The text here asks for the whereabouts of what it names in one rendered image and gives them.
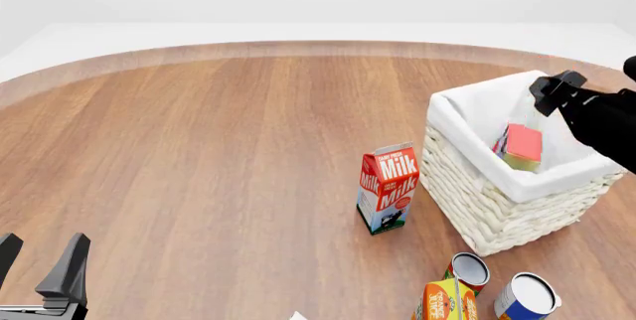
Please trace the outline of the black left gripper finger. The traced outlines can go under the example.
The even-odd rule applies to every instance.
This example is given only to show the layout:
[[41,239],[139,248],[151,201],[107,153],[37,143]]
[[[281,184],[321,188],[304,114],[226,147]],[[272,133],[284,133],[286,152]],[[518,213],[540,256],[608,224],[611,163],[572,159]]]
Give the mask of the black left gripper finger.
[[14,233],[8,233],[0,237],[0,287],[3,285],[23,243]]
[[35,291],[45,301],[69,301],[86,307],[85,276],[89,248],[90,239],[83,233],[76,233]]

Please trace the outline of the red-topped yellow food box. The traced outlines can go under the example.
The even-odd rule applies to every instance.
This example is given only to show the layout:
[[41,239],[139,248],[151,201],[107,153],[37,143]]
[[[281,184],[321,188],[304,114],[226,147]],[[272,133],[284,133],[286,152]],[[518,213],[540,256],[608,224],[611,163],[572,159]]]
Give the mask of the red-topped yellow food box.
[[514,170],[535,172],[541,164],[543,135],[522,124],[507,126],[502,144],[502,158]]

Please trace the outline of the orange juice carton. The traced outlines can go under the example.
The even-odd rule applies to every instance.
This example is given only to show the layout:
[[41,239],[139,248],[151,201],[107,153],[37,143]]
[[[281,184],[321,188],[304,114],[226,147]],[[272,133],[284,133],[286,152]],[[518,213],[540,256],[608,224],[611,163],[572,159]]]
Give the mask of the orange juice carton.
[[427,283],[410,320],[478,320],[475,294],[453,278]]

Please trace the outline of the red and white milk carton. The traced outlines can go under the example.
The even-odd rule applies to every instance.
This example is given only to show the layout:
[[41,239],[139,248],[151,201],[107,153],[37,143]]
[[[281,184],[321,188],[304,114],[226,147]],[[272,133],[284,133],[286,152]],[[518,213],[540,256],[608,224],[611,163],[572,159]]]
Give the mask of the red and white milk carton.
[[419,176],[411,142],[363,155],[357,210],[371,235],[404,226]]

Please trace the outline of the blue and red food box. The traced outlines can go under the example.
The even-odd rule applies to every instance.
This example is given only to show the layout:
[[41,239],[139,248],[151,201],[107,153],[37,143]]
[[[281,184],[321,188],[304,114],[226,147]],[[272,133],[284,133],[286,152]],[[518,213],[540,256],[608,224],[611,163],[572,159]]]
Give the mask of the blue and red food box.
[[496,143],[494,144],[492,148],[493,152],[495,153],[495,155],[498,156],[498,158],[504,159],[505,155],[507,154],[507,144],[509,140],[509,134],[510,134],[510,125],[506,125],[506,128],[503,131],[503,134],[501,135],[501,137],[499,137],[496,140]]

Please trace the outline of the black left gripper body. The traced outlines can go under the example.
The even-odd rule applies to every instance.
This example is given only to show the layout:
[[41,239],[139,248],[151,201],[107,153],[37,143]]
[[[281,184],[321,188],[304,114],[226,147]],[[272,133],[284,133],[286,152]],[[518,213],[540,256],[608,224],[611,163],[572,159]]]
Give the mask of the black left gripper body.
[[64,308],[0,307],[0,320],[84,320],[88,310],[79,304]]

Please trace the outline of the blue and white labelled tin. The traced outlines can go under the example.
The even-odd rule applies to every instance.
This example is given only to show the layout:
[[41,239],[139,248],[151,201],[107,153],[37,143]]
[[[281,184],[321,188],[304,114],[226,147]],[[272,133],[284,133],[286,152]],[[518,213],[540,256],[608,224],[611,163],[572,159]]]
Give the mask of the blue and white labelled tin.
[[530,272],[515,274],[493,303],[498,320],[545,320],[561,306],[551,285]]

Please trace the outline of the red-labelled tin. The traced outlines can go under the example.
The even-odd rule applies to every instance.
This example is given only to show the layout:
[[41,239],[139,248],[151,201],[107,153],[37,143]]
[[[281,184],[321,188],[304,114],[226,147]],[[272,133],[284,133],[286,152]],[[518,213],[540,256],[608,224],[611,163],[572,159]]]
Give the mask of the red-labelled tin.
[[483,259],[474,253],[459,252],[452,256],[442,279],[456,277],[478,296],[489,282],[490,276],[490,270]]

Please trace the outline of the white woven basket with liner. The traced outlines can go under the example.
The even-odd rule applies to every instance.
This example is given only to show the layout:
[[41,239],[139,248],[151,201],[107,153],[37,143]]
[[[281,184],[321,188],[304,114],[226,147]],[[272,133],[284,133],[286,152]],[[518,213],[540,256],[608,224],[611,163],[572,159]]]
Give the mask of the white woven basket with liner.
[[577,221],[627,171],[574,139],[558,112],[531,113],[542,133],[541,163],[515,170],[493,151],[509,122],[523,119],[523,72],[434,93],[429,100],[420,182],[480,256],[526,244]]

